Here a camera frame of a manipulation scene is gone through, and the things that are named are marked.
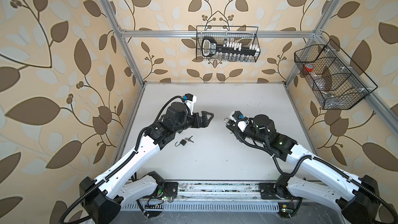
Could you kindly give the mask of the black padlock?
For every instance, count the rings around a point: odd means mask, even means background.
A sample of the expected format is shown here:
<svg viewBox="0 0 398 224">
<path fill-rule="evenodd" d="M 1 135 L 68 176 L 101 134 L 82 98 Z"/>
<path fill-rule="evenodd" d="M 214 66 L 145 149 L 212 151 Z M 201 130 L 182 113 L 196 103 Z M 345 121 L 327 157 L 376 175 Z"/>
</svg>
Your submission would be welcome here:
<svg viewBox="0 0 398 224">
<path fill-rule="evenodd" d="M 231 120 L 231 119 L 229 119 L 229 118 L 225 118 L 224 119 L 224 123 L 227 125 L 227 126 L 232 126 L 232 125 L 234 125 L 234 120 Z"/>
</svg>

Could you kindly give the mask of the black padlock front keys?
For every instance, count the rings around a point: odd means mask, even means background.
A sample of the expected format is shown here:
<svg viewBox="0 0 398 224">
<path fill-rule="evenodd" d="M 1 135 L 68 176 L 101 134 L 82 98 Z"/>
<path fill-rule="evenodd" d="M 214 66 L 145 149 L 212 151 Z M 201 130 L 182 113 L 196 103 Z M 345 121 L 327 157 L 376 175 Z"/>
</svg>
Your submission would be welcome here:
<svg viewBox="0 0 398 224">
<path fill-rule="evenodd" d="M 184 138 L 184 139 L 182 139 L 182 140 L 179 141 L 179 142 L 176 142 L 176 143 L 175 143 L 175 147 L 178 147 L 178 146 L 185 146 L 188 142 L 193 143 L 192 136 L 189 137 L 189 138 Z"/>
</svg>

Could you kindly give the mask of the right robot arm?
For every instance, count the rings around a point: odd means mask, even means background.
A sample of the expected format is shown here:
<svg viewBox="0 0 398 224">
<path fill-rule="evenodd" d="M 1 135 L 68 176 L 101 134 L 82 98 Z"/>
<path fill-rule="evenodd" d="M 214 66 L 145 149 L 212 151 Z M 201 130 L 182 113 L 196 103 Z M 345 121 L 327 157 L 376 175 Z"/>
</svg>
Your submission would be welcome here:
<svg viewBox="0 0 398 224">
<path fill-rule="evenodd" d="M 249 118 L 235 111 L 224 121 L 241 143 L 270 155 L 280 173 L 275 182 L 279 198 L 314 201 L 341 213 L 351 224 L 377 224 L 383 206 L 392 222 L 398 222 L 395 209 L 380 197 L 375 179 L 356 176 L 321 159 L 296 140 L 278 133 L 268 116 Z"/>
</svg>

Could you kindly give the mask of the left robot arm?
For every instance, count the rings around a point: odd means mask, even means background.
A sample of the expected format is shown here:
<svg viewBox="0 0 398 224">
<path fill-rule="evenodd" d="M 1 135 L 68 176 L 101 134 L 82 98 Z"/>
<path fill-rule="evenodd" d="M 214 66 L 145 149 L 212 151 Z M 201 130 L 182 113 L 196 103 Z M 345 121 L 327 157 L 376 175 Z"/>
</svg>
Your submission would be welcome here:
<svg viewBox="0 0 398 224">
<path fill-rule="evenodd" d="M 142 197 L 153 194 L 159 181 L 152 175 L 146 175 L 143 179 L 128 184 L 129 190 L 126 192 L 123 191 L 123 187 L 138 169 L 170 143 L 177 133 L 189 128 L 209 126 L 214 114 L 207 111 L 195 113 L 193 109 L 196 101 L 196 96 L 187 93 L 174 96 L 166 102 L 154 122 L 140 131 L 134 148 L 95 179 L 86 177 L 80 183 L 80 197 L 65 210 L 58 222 L 64 224 L 70 212 L 82 205 L 88 216 L 76 220 L 77 224 L 88 220 L 93 220 L 96 224 L 108 224 L 119 214 L 123 200 L 139 199 L 134 196 L 134 189 L 137 189 Z"/>
</svg>

